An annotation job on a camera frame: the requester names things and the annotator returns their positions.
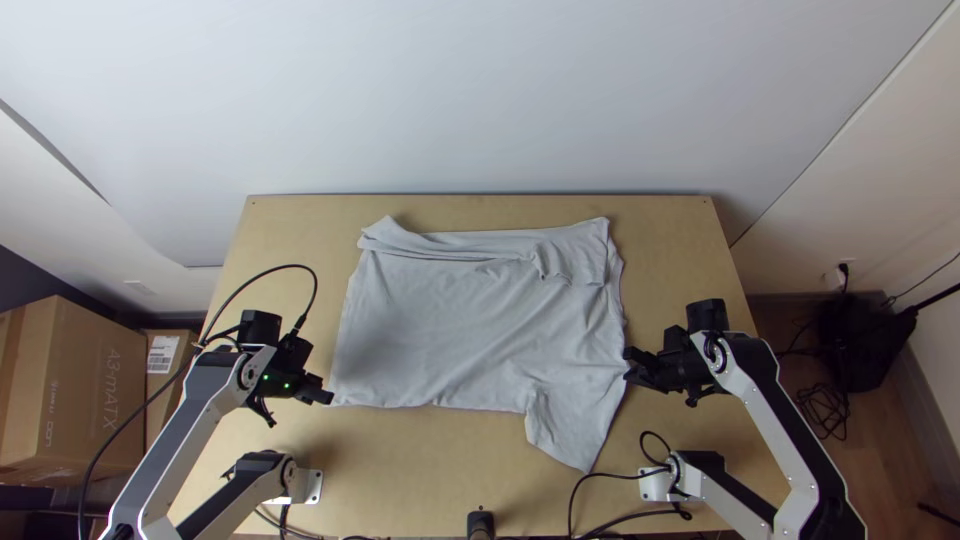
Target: power cord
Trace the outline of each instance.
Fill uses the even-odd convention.
[[[840,297],[835,303],[839,310],[850,283],[850,267],[846,263],[840,263],[837,268],[844,275],[843,288],[840,290]],[[776,353],[777,359],[782,359],[787,355],[819,357],[824,353],[831,352],[830,349],[819,346],[802,349],[795,348],[800,336],[809,330],[813,326],[813,323],[820,320],[821,315],[815,316],[804,323],[800,329],[797,330],[797,333],[793,336],[786,350]],[[836,352],[842,354],[842,346],[839,347]],[[847,420],[850,418],[850,399],[846,392],[838,390],[833,385],[821,382],[810,388],[798,390],[794,401],[818,439],[821,441],[830,437],[834,437],[840,441],[847,439]]]
[[[100,461],[101,457],[103,457],[104,452],[107,451],[107,448],[110,446],[110,444],[113,443],[114,440],[116,440],[117,436],[120,435],[120,433],[128,425],[130,425],[130,422],[132,422],[140,413],[146,410],[146,408],[151,403],[153,403],[153,401],[157,399],[157,397],[159,397],[160,394],[162,394],[167,388],[173,385],[173,383],[177,381],[181,375],[183,375],[183,373],[187,370],[187,368],[193,365],[193,362],[196,360],[197,356],[199,356],[200,353],[204,351],[207,345],[209,345],[214,339],[225,337],[223,333],[210,337],[210,331],[213,329],[214,325],[216,325],[217,320],[220,318],[220,315],[223,314],[223,311],[227,308],[228,305],[230,305],[230,302],[232,302],[233,299],[237,297],[237,295],[239,295],[241,292],[243,292],[244,289],[252,285],[257,280],[263,278],[264,276],[270,275],[280,270],[286,270],[289,268],[299,268],[302,270],[306,270],[307,272],[310,273],[310,277],[313,279],[313,292],[310,294],[310,301],[307,302],[306,309],[303,311],[300,317],[297,318],[297,322],[296,324],[294,324],[293,330],[291,330],[291,333],[296,335],[296,333],[300,331],[300,329],[303,327],[303,324],[307,320],[307,315],[310,313],[310,309],[313,308],[314,300],[316,300],[317,298],[317,284],[318,284],[317,274],[309,266],[306,266],[303,264],[282,264],[280,266],[274,266],[273,268],[264,270],[263,272],[260,272],[259,274],[248,279],[242,285],[237,287],[236,290],[230,293],[230,296],[228,296],[227,299],[224,300],[222,304],[220,304],[220,308],[217,309],[216,313],[214,313],[213,318],[210,319],[210,323],[207,325],[206,330],[204,330],[203,334],[201,334],[200,339],[198,340],[196,346],[193,348],[191,361],[186,362],[182,366],[180,366],[180,368],[177,369],[177,371],[173,374],[173,376],[170,377],[170,380],[165,382],[163,386],[158,388],[156,392],[154,392],[149,398],[147,398],[146,401],[143,402],[143,404],[137,407],[136,410],[134,410],[130,414],[130,416],[128,416],[127,419],[124,420],[123,423],[121,423],[120,426],[117,427],[117,429],[110,434],[109,437],[107,437],[107,440],[104,441],[103,445],[100,446],[100,449],[97,450],[96,454],[94,454],[93,459],[90,460],[90,465],[87,466],[87,470],[83,474],[83,482],[80,485],[80,499],[77,502],[77,538],[78,540],[87,540],[86,524],[84,523],[84,512],[86,511],[87,491],[90,488],[90,478],[93,476],[93,470],[96,468],[97,462]]]
[[[846,394],[828,384],[817,383],[797,391],[796,402],[818,439],[847,440],[850,400]]]
[[[890,296],[889,298],[887,298],[886,301],[884,301],[883,304],[880,305],[880,307],[883,307],[883,308],[892,307],[894,304],[897,303],[897,300],[900,299],[901,296],[906,296],[907,294],[909,294],[910,292],[912,292],[914,289],[916,289],[916,288],[919,287],[920,285],[923,285],[924,283],[927,282],[927,280],[929,280],[929,279],[932,278],[933,276],[937,275],[937,274],[938,274],[941,270],[943,270],[944,268],[950,266],[950,265],[953,263],[953,261],[957,260],[958,258],[960,258],[960,251],[958,251],[957,254],[954,255],[953,258],[951,258],[949,261],[941,264],[940,267],[938,267],[938,268],[937,268],[936,270],[934,270],[933,272],[930,272],[930,274],[927,275],[927,277],[925,277],[925,278],[921,279],[920,281],[918,281],[917,283],[915,283],[915,284],[913,285],[913,287],[910,287],[909,289],[903,291],[903,292],[900,293],[900,294],[895,294],[895,295]]]
[[[668,465],[665,461],[653,459],[653,457],[651,457],[650,454],[647,452],[646,446],[644,444],[644,440],[646,439],[646,437],[650,437],[650,436],[655,437],[661,443],[663,443],[663,446],[667,449],[667,459],[672,459],[676,464],[677,474],[676,474],[676,477],[674,478],[673,485],[670,488],[671,492],[689,497],[689,495],[687,495],[686,493],[683,493],[679,489],[676,489],[677,483],[680,481],[680,462],[679,460],[677,460],[675,456],[673,456],[673,452],[670,449],[670,445],[668,445],[667,442],[663,440],[663,437],[661,437],[660,435],[657,435],[652,431],[644,431],[643,433],[640,434],[640,451],[643,453],[644,457],[647,458],[648,461],[650,461],[654,465],[660,465],[660,467],[657,469],[653,469],[653,470],[641,473],[641,474],[637,474],[637,475],[620,475],[620,474],[596,472],[596,473],[585,474],[582,477],[580,477],[580,480],[578,480],[576,485],[573,486],[573,491],[570,492],[570,502],[567,504],[567,539],[568,540],[586,540],[589,538],[593,538],[593,537],[596,537],[597,535],[600,535],[606,532],[607,529],[609,529],[610,527],[613,527],[614,525],[618,525],[625,521],[630,521],[633,519],[639,519],[644,517],[659,516],[659,515],[665,515],[665,514],[677,514],[685,521],[690,521],[691,519],[693,519],[693,515],[690,514],[690,512],[687,512],[686,510],[683,510],[682,508],[680,508],[679,503],[671,503],[673,504],[672,510],[650,510],[646,512],[637,512],[634,514],[627,514],[625,516],[621,516],[614,520],[608,521],[602,525],[598,525],[597,527],[594,527],[593,529],[591,529],[589,532],[574,538],[573,536],[573,501],[577,495],[577,490],[580,489],[580,485],[583,484],[584,481],[586,481],[589,478],[597,478],[597,477],[615,478],[618,480],[639,480],[641,478],[647,478],[655,474],[669,473],[671,470],[673,470],[670,467],[670,465]]]

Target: black cable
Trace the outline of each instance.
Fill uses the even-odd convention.
[[[575,498],[576,495],[577,495],[577,490],[580,489],[580,485],[583,484],[583,482],[584,482],[585,480],[587,480],[588,478],[596,478],[596,477],[601,477],[601,478],[616,478],[616,479],[619,479],[619,480],[639,480],[639,479],[641,479],[641,478],[646,478],[646,477],[648,477],[648,476],[653,476],[653,475],[655,475],[655,474],[668,473],[668,472],[671,472],[671,471],[673,470],[673,468],[672,468],[666,461],[661,461],[661,460],[658,460],[658,459],[654,459],[654,457],[651,456],[649,452],[647,452],[647,448],[646,448],[646,444],[645,444],[645,441],[646,441],[646,438],[647,438],[647,437],[654,437],[654,438],[656,438],[657,440],[659,440],[660,443],[663,444],[663,447],[664,447],[664,448],[666,449],[666,451],[667,451],[667,459],[668,459],[668,460],[673,460],[673,462],[674,462],[674,464],[675,464],[677,473],[676,473],[676,476],[674,477],[673,484],[670,486],[670,492],[671,492],[671,493],[677,493],[677,494],[682,495],[682,496],[684,496],[684,497],[689,497],[689,496],[690,496],[689,494],[684,493],[683,491],[681,491],[680,489],[677,488],[677,484],[680,482],[680,461],[676,458],[676,456],[673,455],[673,450],[670,449],[670,445],[667,444],[667,441],[665,441],[665,440],[663,439],[663,437],[661,437],[661,436],[658,435],[657,433],[655,433],[655,432],[653,432],[653,431],[644,431],[644,432],[642,432],[642,433],[640,434],[640,439],[639,439],[639,442],[640,442],[640,452],[643,453],[643,457],[647,458],[647,461],[649,461],[650,463],[653,463],[654,465],[659,465],[659,467],[656,468],[656,469],[650,470],[650,471],[646,471],[646,472],[641,473],[641,474],[636,474],[636,475],[619,475],[619,474],[596,472],[596,473],[586,474],[586,475],[583,475],[582,477],[580,477],[580,480],[578,480],[577,483],[576,483],[576,485],[573,486],[573,491],[570,492],[570,501],[569,501],[569,503],[567,504],[567,538],[568,538],[568,540],[583,540],[583,539],[586,539],[586,538],[590,538],[590,537],[593,537],[593,536],[595,536],[595,535],[597,535],[597,534],[600,534],[600,533],[604,532],[606,529],[608,529],[608,528],[610,528],[610,527],[613,527],[614,525],[617,525],[617,524],[619,524],[619,523],[623,523],[624,521],[628,521],[628,520],[631,520],[631,519],[639,519],[639,518],[647,517],[647,516],[658,516],[658,515],[664,515],[664,514],[677,514],[677,515],[679,515],[681,518],[683,518],[684,520],[687,520],[687,521],[693,519],[693,515],[690,514],[690,512],[687,512],[686,510],[681,509],[681,508],[680,508],[680,505],[679,505],[678,503],[673,503],[673,510],[653,510],[653,511],[648,511],[648,512],[639,512],[639,513],[636,513],[636,514],[629,514],[629,515],[627,515],[627,516],[623,516],[623,517],[617,518],[617,519],[615,519],[615,520],[613,520],[613,521],[609,521],[609,522],[607,522],[607,523],[604,523],[603,525],[600,525],[599,527],[594,527],[593,529],[590,530],[590,532],[588,532],[588,533],[586,533],[586,534],[583,534],[583,535],[577,537],[576,539],[574,538],[574,536],[573,536],[573,501],[574,501],[574,498]]]
[[[646,478],[648,476],[653,476],[655,474],[670,472],[670,467],[660,467],[652,471],[647,471],[642,474],[634,475],[621,475],[621,474],[611,474],[611,473],[590,473],[585,474],[580,477],[580,480],[577,480],[576,485],[573,486],[573,491],[570,492],[570,502],[567,504],[567,538],[573,538],[573,500],[577,496],[577,490],[580,489],[580,485],[583,484],[585,480],[590,478],[616,478],[618,480],[639,480],[641,478]]]
[[[300,329],[303,327],[303,324],[307,320],[307,314],[310,313],[310,309],[313,307],[314,300],[316,300],[317,298],[317,274],[310,267],[302,264],[282,264],[280,266],[274,266],[273,268],[264,270],[263,272],[260,272],[259,274],[248,279],[242,285],[240,285],[236,290],[230,293],[230,296],[228,296],[227,299],[224,300],[222,304],[220,304],[220,308],[217,309],[217,312],[213,315],[213,318],[210,319],[210,323],[207,325],[206,330],[204,330],[203,334],[201,334],[200,339],[197,342],[197,345],[193,349],[191,361],[186,362],[184,363],[184,365],[180,366],[180,368],[176,371],[176,373],[174,373],[173,376],[170,377],[170,380],[165,382],[163,386],[161,386],[159,389],[157,389],[156,392],[153,393],[153,395],[147,398],[147,400],[144,401],[142,405],[137,407],[137,409],[134,410],[130,414],[130,416],[128,416],[127,419],[124,420],[123,423],[121,423],[120,426],[117,427],[117,429],[110,434],[109,437],[107,437],[107,440],[104,441],[103,445],[100,446],[100,449],[97,450],[97,453],[94,454],[93,459],[90,460],[90,465],[87,466],[87,470],[83,475],[83,482],[81,483],[81,486],[80,486],[80,499],[77,502],[77,538],[78,540],[87,540],[87,535],[85,530],[86,527],[83,520],[84,520],[84,512],[87,504],[87,491],[90,488],[90,478],[91,476],[93,476],[93,470],[96,467],[97,462],[100,461],[100,458],[103,456],[104,452],[107,451],[107,448],[110,446],[110,444],[117,438],[118,435],[120,435],[120,433],[124,430],[124,428],[130,425],[130,422],[132,422],[151,403],[153,403],[153,401],[157,399],[157,397],[160,396],[160,394],[162,394],[164,390],[169,388],[180,377],[180,375],[182,375],[183,372],[186,371],[186,369],[193,364],[193,360],[196,359],[196,357],[201,352],[203,352],[203,349],[207,346],[208,336],[210,335],[210,331],[213,329],[214,325],[217,323],[217,320],[220,318],[220,315],[223,314],[223,311],[227,308],[228,305],[230,305],[230,302],[232,302],[233,299],[237,297],[237,295],[239,295],[244,289],[249,287],[258,279],[266,275],[272,274],[274,272],[278,272],[280,270],[286,270],[288,268],[300,268],[302,270],[306,270],[307,272],[310,273],[310,277],[313,279],[313,292],[310,294],[310,301],[307,303],[307,308],[303,310],[303,314],[300,315],[300,317],[297,319],[297,322],[294,324],[293,330],[291,331],[291,333],[296,335],[297,332],[300,331]]]
[[[846,394],[831,385],[817,383],[797,391],[796,402],[818,439],[847,440],[850,400]]]
[[[803,326],[801,326],[801,327],[800,327],[800,330],[797,330],[797,333],[794,334],[793,339],[790,340],[790,345],[787,345],[787,348],[784,349],[783,351],[778,352],[778,353],[775,353],[775,356],[776,356],[777,358],[782,358],[782,357],[784,357],[784,356],[786,356],[786,355],[788,355],[788,354],[794,354],[795,351],[793,350],[793,346],[797,344],[797,340],[800,339],[800,336],[802,336],[804,332],[806,332],[807,330],[809,330],[810,327],[813,325],[813,323],[816,322],[816,320],[817,320],[817,318],[814,317],[814,318],[810,319],[809,321],[807,321],[806,324],[804,324]]]
[[[644,443],[644,440],[647,437],[655,437],[658,441],[660,441],[660,444],[662,444],[664,449],[667,451],[667,459],[673,460],[673,464],[676,466],[677,474],[674,476],[673,483],[670,485],[670,491],[684,497],[689,497],[689,493],[685,493],[677,487],[677,485],[680,484],[680,460],[673,455],[673,449],[670,448],[670,445],[667,444],[667,441],[663,440],[663,437],[649,430],[640,433],[640,451],[643,453],[643,457],[647,458],[647,461],[653,463],[654,465],[660,465],[661,467],[667,467],[668,469],[670,468],[670,465],[667,462],[653,459],[653,457],[647,452],[647,445]]]
[[[674,503],[673,506],[674,506],[673,510],[650,510],[647,512],[637,512],[635,514],[627,514],[626,516],[608,521],[603,525],[600,525],[599,527],[595,527],[590,532],[580,535],[573,540],[587,540],[589,538],[594,538],[597,535],[602,534],[604,531],[606,531],[610,527],[613,527],[614,525],[619,525],[624,521],[630,521],[632,519],[639,519],[639,518],[650,517],[650,516],[662,516],[667,514],[677,514],[685,521],[690,521],[691,519],[693,519],[693,514],[691,514],[690,512],[687,512],[686,510],[682,510],[679,504]]]
[[[274,521],[268,514],[261,512],[260,510],[254,508],[253,513],[260,516],[260,519],[266,521],[270,525],[273,525],[277,530],[281,530],[280,524]],[[283,527],[282,532],[300,538],[302,540],[323,540],[322,536],[310,536],[301,532],[297,532],[290,527]]]
[[[287,540],[287,535],[285,531],[287,530],[287,514],[290,513],[290,505],[285,504],[280,508],[280,526],[277,527],[277,532],[280,533],[280,540]]]
[[[839,306],[843,301],[843,298],[847,295],[847,287],[850,285],[850,267],[847,265],[847,263],[840,263],[837,266],[837,268],[841,272],[843,272],[843,288],[840,289],[840,298],[836,302],[837,309],[839,309]],[[812,327],[813,323],[815,323],[818,319],[819,319],[819,316],[815,316],[811,318],[809,321],[807,321],[806,323],[804,323],[804,325],[801,326],[799,330],[797,330],[797,333],[794,334],[793,339],[790,340],[790,345],[788,345],[785,350],[778,353],[774,353],[774,355],[777,358],[783,358],[788,354],[803,354],[807,356],[816,356],[816,354],[812,354],[809,349],[801,349],[800,351],[795,351],[793,350],[793,346],[797,344],[797,340],[800,339],[800,336],[802,336],[804,332],[809,330]]]
[[[898,300],[901,296],[906,296],[907,294],[909,294],[911,291],[913,291],[914,289],[916,289],[916,288],[919,287],[920,285],[923,285],[924,283],[927,282],[927,280],[929,280],[929,279],[932,278],[933,276],[937,275],[937,274],[938,274],[941,270],[943,270],[944,268],[950,266],[950,264],[952,264],[953,261],[956,261],[958,258],[960,258],[960,251],[958,251],[957,254],[954,255],[949,261],[941,264],[940,267],[937,268],[936,270],[934,270],[933,272],[930,272],[930,274],[929,274],[927,277],[925,277],[925,278],[921,279],[920,281],[918,281],[917,283],[915,283],[915,284],[913,285],[913,287],[910,287],[909,289],[903,291],[903,292],[900,293],[900,294],[895,294],[895,295],[887,298],[886,301],[884,301],[883,304],[880,305],[880,307],[891,307],[891,306],[893,306],[893,304],[896,304],[896,303],[897,303],[897,300]]]

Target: wooden tabletop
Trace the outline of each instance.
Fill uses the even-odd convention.
[[[330,373],[347,280],[360,229],[385,215],[414,232],[526,229],[606,216],[625,261],[622,301],[627,342],[660,349],[663,329],[685,325],[689,302],[726,300],[734,330],[755,334],[746,299],[710,198],[702,196],[266,196],[247,200],[211,309],[255,273],[284,263],[312,267],[320,291],[301,336],[314,344],[307,369]],[[218,328],[244,308],[284,317],[289,328],[310,293],[306,273],[275,274],[241,294]],[[637,438],[662,435],[676,449],[716,450],[728,470],[771,503],[788,488],[740,402],[628,388],[594,471],[636,474],[649,464]],[[302,467],[323,469],[320,503],[290,511],[291,525],[315,534],[463,536],[466,514],[494,512],[502,535],[565,535],[570,490],[580,472],[528,444],[518,414],[438,407],[374,409],[268,400],[278,425],[250,411],[227,415],[171,509],[175,523],[222,485],[220,473],[244,452],[274,449]],[[623,533],[729,528],[709,509],[688,505],[692,521],[656,516],[624,523]],[[635,481],[588,480],[577,494],[575,530],[624,514],[662,508],[642,502]],[[251,515],[238,532],[275,532]]]

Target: t-shirt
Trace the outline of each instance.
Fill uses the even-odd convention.
[[[363,229],[334,405],[506,411],[584,472],[623,397],[623,261],[609,220],[517,231]]]

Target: wooden floor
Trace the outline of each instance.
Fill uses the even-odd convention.
[[[757,332],[774,351],[786,349],[800,326],[810,320],[815,306],[809,300],[750,301]],[[812,346],[815,341],[815,332],[811,331],[798,344]],[[780,382],[791,396],[798,389],[829,380],[819,361],[810,357],[787,356],[780,369]],[[944,510],[946,507],[933,487],[920,447],[922,441],[911,429],[892,379],[871,392],[851,395],[850,401],[847,440],[831,438],[823,445],[846,479],[850,500],[867,523],[870,538],[960,538],[960,528],[917,509],[921,501]]]

